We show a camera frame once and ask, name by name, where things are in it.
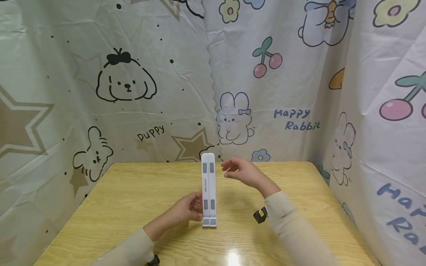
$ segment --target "black object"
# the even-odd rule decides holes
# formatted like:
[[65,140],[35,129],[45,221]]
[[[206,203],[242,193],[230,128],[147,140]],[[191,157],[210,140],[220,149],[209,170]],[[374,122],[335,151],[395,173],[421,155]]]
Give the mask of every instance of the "black object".
[[154,255],[154,259],[148,262],[148,266],[158,266],[160,264],[160,259],[157,255]]
[[260,210],[256,211],[253,214],[254,219],[256,219],[257,223],[263,223],[266,221],[266,218],[268,217],[268,212],[266,211],[266,208],[263,207]]

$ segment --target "white laptop stand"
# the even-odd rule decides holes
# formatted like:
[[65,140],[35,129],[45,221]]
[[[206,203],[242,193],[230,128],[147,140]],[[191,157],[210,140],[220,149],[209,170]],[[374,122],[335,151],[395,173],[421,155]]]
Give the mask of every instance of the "white laptop stand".
[[216,171],[213,153],[201,155],[203,183],[203,227],[216,227]]

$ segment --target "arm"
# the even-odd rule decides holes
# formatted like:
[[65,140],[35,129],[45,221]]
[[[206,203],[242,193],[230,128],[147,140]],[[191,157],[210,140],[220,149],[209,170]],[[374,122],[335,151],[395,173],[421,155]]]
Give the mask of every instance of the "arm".
[[265,198],[269,224],[296,266],[338,266],[338,261],[287,195],[252,162],[231,158],[223,162],[225,177],[256,188]]
[[181,198],[165,213],[102,255],[92,266],[135,266],[152,261],[154,242],[169,229],[188,220],[202,220],[201,196],[201,193],[194,192]]
[[297,211],[284,192],[265,198],[269,225],[278,235],[297,266],[337,266],[328,246],[321,240],[309,222]]

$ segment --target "left hand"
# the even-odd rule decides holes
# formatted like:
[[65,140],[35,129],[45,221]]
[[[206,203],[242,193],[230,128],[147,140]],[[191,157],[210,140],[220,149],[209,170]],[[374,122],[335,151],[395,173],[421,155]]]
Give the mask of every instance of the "left hand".
[[202,193],[192,192],[178,200],[164,214],[175,226],[186,221],[202,221],[203,207]]

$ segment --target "sleeve cuff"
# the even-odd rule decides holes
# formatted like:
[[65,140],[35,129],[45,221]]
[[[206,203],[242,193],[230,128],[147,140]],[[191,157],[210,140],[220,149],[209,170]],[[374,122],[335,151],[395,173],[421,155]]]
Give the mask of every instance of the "sleeve cuff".
[[265,198],[265,208],[268,212],[269,225],[275,233],[279,231],[281,219],[297,210],[296,206],[283,191],[267,196]]
[[133,265],[146,263],[154,259],[154,242],[143,229],[139,229],[126,238],[123,243],[123,251],[126,259]]

